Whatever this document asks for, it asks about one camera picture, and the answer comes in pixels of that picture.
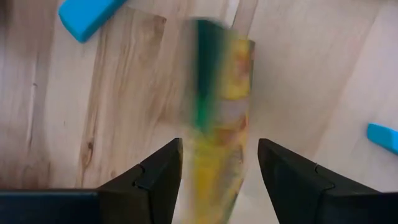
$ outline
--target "wooden floor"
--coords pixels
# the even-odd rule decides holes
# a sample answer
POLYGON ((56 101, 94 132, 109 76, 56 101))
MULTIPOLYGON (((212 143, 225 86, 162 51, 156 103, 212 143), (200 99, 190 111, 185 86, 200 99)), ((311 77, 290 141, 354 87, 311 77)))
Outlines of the wooden floor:
POLYGON ((135 0, 86 44, 62 26, 61 2, 0 6, 0 187, 96 187, 181 135, 180 19, 210 16, 256 42, 231 223, 277 223, 259 138, 398 191, 398 156, 366 139, 369 122, 398 129, 398 1, 135 0))

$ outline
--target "blue block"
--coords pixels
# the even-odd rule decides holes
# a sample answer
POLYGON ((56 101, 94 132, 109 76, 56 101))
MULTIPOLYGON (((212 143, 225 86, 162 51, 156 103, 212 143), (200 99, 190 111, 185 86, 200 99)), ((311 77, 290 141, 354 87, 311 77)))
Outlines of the blue block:
POLYGON ((385 149, 398 154, 398 132, 381 126, 379 124, 369 124, 367 131, 368 139, 385 149))
POLYGON ((86 42, 126 0, 66 0, 58 15, 77 41, 86 42))

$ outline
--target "blue toy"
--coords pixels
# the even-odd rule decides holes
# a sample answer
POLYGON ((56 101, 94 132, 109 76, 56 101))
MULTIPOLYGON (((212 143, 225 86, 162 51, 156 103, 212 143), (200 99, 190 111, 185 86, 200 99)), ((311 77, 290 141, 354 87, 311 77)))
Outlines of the blue toy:
POLYGON ((367 135, 370 141, 398 154, 398 131, 370 123, 367 135))
POLYGON ((58 15, 77 41, 86 42, 126 0, 66 0, 58 15))

